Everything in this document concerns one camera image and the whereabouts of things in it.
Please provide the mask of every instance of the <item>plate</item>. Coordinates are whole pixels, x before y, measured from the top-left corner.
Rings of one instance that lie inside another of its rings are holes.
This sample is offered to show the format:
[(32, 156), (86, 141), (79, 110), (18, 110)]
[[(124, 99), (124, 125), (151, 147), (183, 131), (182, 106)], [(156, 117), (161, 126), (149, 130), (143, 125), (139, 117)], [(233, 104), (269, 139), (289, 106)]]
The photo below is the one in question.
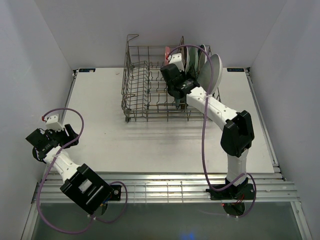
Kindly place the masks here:
[(190, 66), (190, 56), (189, 56), (189, 50), (188, 47), (185, 48), (186, 52), (185, 52), (185, 73), (188, 72), (189, 70), (189, 66)]
[[(207, 52), (207, 48), (204, 44), (201, 44), (199, 47), (202, 48), (203, 50), (205, 50), (205, 52)], [(200, 49), (198, 50), (198, 56), (199, 56), (199, 58), (198, 58), (197, 71), (198, 71), (198, 74), (200, 74), (200, 71), (201, 71), (202, 67), (205, 65), (205, 63), (207, 62), (208, 58), (204, 54), (204, 52), (201, 51)]]
[(210, 59), (213, 66), (213, 83), (211, 85), (211, 88), (209, 89), (210, 78), (211, 78), (211, 67), (210, 67), (209, 61), (207, 61), (203, 65), (197, 81), (207, 93), (213, 94), (217, 90), (221, 82), (223, 66), (222, 66), (221, 58), (218, 54), (213, 54), (210, 57)]
[(181, 58), (182, 58), (182, 63), (183, 63), (183, 67), (184, 69), (186, 69), (186, 63), (187, 63), (187, 48), (186, 47), (180, 47), (178, 49), (178, 54), (181, 53)]
[(198, 78), (198, 50), (195, 47), (189, 47), (189, 69), (187, 77), (197, 80)]
[(169, 64), (167, 57), (169, 56), (170, 51), (171, 51), (170, 47), (166, 46), (164, 51), (164, 65)]

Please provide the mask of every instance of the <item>glass panel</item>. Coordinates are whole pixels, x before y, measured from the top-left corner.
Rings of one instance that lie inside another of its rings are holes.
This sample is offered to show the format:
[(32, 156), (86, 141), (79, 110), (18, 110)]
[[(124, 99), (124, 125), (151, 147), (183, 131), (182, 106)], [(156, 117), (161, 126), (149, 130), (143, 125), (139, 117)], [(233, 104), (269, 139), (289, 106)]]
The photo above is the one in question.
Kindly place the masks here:
[[(111, 220), (122, 204), (109, 204), (103, 218)], [(75, 204), (42, 204), (42, 211), (51, 223), (65, 230), (84, 228), (89, 219)], [(129, 204), (124, 215), (113, 224), (95, 221), (81, 235), (56, 232), (39, 219), (33, 240), (212, 240), (259, 239), (300, 240), (301, 235), (289, 202), (256, 203), (252, 212), (235, 219), (208, 215), (202, 211), (224, 214), (220, 203)]]

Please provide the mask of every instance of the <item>metal wire basket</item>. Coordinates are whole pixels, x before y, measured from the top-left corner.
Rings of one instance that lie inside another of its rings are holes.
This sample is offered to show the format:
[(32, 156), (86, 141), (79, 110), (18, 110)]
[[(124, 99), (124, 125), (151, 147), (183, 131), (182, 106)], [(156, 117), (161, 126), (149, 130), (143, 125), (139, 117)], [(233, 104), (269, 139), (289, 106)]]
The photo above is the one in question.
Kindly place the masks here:
[[(125, 121), (190, 121), (203, 120), (204, 115), (185, 102), (177, 103), (168, 94), (160, 68), (165, 64), (166, 46), (130, 45), (138, 34), (126, 39), (122, 80), (121, 108)], [(211, 55), (210, 46), (206, 47)], [(221, 102), (219, 89), (213, 94)]]

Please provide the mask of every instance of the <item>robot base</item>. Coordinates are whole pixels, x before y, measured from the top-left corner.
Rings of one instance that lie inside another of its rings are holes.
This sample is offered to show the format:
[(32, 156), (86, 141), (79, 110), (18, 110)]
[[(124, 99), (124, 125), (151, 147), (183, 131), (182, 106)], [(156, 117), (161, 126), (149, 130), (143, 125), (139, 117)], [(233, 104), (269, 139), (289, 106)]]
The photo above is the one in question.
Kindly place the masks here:
[[(215, 189), (221, 189), (228, 185), (230, 182), (225, 179), (225, 184), (212, 185)], [(211, 200), (253, 200), (255, 198), (254, 186), (248, 183), (248, 178), (238, 186), (231, 185), (223, 191), (213, 191), (206, 189), (206, 192), (210, 193)], [(245, 213), (246, 207), (243, 202), (240, 203), (223, 203), (224, 211), (232, 216), (241, 216)]]
[[(230, 182), (225, 179), (225, 184), (213, 184), (212, 186), (215, 189), (221, 189), (229, 183)], [(213, 191), (211, 189), (206, 189), (205, 191), (210, 193), (211, 200), (237, 200), (242, 198), (242, 196), (243, 200), (253, 200), (255, 197), (254, 186), (251, 183), (248, 183), (248, 178), (238, 186), (231, 185), (223, 191)]]

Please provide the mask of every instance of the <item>white table surface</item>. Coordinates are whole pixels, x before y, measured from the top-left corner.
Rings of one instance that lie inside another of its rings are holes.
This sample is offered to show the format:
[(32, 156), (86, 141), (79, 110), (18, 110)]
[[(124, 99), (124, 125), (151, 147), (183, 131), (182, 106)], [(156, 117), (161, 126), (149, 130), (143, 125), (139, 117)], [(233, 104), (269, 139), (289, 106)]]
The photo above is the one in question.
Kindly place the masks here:
[[(121, 109), (123, 68), (97, 68), (77, 74), (68, 107), (84, 118), (77, 146), (67, 151), (75, 163), (96, 172), (203, 173), (202, 121), (125, 122)], [(255, 139), (247, 156), (247, 172), (273, 173), (271, 155), (262, 131), (245, 72), (223, 69), (219, 86), (223, 104), (252, 117)], [(79, 117), (65, 114), (63, 124), (78, 133)], [(208, 120), (205, 137), (209, 173), (227, 172), (227, 155), (220, 146), (222, 132)]]

